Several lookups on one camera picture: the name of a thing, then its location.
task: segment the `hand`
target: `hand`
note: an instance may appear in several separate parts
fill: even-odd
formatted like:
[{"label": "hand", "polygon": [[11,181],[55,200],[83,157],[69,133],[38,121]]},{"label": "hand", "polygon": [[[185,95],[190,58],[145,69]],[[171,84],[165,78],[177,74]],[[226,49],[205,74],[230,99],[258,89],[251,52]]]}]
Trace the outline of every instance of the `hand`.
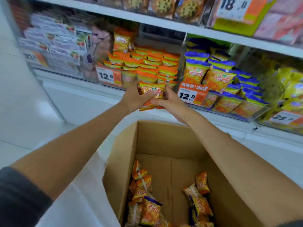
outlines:
[{"label": "hand", "polygon": [[184,114],[188,107],[183,103],[183,101],[178,97],[176,93],[169,87],[168,84],[165,85],[165,98],[166,99],[151,99],[151,103],[155,105],[160,105],[170,112],[179,122],[185,123],[183,120]]},{"label": "hand", "polygon": [[129,88],[125,91],[119,103],[127,108],[128,114],[131,114],[142,107],[146,101],[156,95],[157,90],[149,91],[143,95],[140,95],[138,92],[138,81],[134,81],[134,83],[132,83],[131,86],[129,86]]}]

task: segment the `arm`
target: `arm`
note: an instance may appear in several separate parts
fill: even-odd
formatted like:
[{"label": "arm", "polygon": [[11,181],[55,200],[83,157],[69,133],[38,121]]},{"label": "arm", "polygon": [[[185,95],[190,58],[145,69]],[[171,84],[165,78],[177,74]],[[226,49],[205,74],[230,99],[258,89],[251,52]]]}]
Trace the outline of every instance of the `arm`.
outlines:
[{"label": "arm", "polygon": [[155,95],[154,92],[139,95],[137,85],[136,82],[129,87],[120,103],[22,157],[11,167],[54,201],[74,180],[114,127]]},{"label": "arm", "polygon": [[235,191],[246,204],[255,207],[252,211],[265,226],[303,219],[303,190],[299,186],[201,114],[185,106],[169,87],[166,91],[168,100],[152,99],[151,102],[165,107],[195,132]]}]

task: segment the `cardboard box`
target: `cardboard box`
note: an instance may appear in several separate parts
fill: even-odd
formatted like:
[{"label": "cardboard box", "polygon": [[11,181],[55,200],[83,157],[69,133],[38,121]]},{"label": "cardboard box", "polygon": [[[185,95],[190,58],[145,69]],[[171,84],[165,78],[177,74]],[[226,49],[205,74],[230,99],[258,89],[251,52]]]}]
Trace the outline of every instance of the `cardboard box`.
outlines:
[{"label": "cardboard box", "polygon": [[106,164],[103,184],[121,226],[136,158],[152,175],[152,195],[163,203],[161,213],[170,222],[188,223],[190,203],[182,189],[206,171],[215,226],[263,226],[188,127],[152,121],[138,121],[124,129]]}]

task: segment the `forearm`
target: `forearm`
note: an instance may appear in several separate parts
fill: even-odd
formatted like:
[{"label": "forearm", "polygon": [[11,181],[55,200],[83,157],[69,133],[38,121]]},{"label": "forearm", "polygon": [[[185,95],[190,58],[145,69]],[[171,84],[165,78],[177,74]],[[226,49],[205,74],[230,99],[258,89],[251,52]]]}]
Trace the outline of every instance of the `forearm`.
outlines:
[{"label": "forearm", "polygon": [[12,164],[55,200],[113,128],[128,114],[121,103]]},{"label": "forearm", "polygon": [[182,117],[235,191],[255,207],[253,212],[265,226],[303,219],[303,190],[299,186],[198,112],[184,108]]}]

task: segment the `dark sleeve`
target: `dark sleeve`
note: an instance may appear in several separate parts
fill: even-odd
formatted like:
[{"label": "dark sleeve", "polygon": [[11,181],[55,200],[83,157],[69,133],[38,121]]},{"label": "dark sleeve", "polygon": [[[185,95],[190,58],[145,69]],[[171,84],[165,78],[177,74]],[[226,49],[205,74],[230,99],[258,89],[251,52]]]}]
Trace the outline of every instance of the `dark sleeve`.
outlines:
[{"label": "dark sleeve", "polygon": [[277,227],[303,227],[303,220],[300,221],[292,221],[287,224],[279,225]]},{"label": "dark sleeve", "polygon": [[17,170],[0,170],[0,226],[34,227],[51,205],[51,198]]}]

